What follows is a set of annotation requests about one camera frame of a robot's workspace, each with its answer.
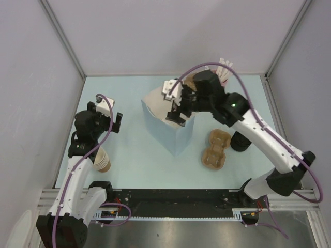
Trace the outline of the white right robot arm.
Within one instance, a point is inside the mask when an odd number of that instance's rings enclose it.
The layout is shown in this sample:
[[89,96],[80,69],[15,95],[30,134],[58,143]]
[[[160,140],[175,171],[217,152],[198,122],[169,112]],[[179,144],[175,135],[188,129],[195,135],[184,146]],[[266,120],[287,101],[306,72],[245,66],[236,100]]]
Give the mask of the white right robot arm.
[[196,73],[192,83],[194,89],[176,79],[164,82],[164,99],[172,101],[167,120],[184,126],[186,121],[181,115],[190,117],[193,112],[210,112],[219,123],[235,130],[231,139],[233,149],[245,150],[242,142],[247,141],[262,151],[274,166],[268,173],[243,184],[238,195],[239,203],[251,207],[264,195],[291,195],[314,162],[315,154],[288,144],[263,120],[248,99],[239,93],[226,93],[212,71]]

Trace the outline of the brown pulp cup carrier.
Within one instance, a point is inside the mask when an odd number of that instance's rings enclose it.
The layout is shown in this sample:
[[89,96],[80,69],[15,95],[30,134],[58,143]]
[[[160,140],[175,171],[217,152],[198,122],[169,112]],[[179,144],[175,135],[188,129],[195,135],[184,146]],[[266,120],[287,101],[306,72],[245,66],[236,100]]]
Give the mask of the brown pulp cup carrier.
[[220,129],[214,129],[209,134],[209,146],[203,151],[202,164],[213,170],[223,168],[226,160],[225,150],[229,148],[231,136]]

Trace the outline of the light blue paper bag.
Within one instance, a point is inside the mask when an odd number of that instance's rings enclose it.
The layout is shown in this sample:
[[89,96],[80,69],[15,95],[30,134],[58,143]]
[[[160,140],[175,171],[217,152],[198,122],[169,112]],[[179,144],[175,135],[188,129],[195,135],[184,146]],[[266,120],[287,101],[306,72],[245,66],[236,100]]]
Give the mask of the light blue paper bag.
[[161,86],[150,91],[141,103],[148,132],[173,156],[181,154],[191,142],[195,116],[184,116],[183,127],[166,120],[172,102],[163,99]]

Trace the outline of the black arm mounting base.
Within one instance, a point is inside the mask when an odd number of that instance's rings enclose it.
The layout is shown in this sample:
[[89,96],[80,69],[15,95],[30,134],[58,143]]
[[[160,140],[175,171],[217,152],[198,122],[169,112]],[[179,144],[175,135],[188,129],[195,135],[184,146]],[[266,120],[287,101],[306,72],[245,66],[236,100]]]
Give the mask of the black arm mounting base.
[[251,200],[238,190],[217,189],[117,189],[112,200],[121,206],[100,210],[119,216],[142,217],[225,217],[231,210],[260,213],[264,198]]

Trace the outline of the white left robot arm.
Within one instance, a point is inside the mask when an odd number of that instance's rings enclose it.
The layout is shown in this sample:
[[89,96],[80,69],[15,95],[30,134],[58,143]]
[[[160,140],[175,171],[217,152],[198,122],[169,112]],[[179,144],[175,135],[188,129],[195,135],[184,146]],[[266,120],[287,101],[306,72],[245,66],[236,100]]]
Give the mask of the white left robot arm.
[[88,173],[93,168],[103,143],[99,138],[111,132],[118,133],[123,115],[113,115],[114,100],[97,95],[95,103],[74,117],[73,132],[68,149],[65,178],[50,210],[40,215],[37,230],[45,247],[83,247],[88,225],[97,209],[114,202],[109,182],[96,181],[82,197]]

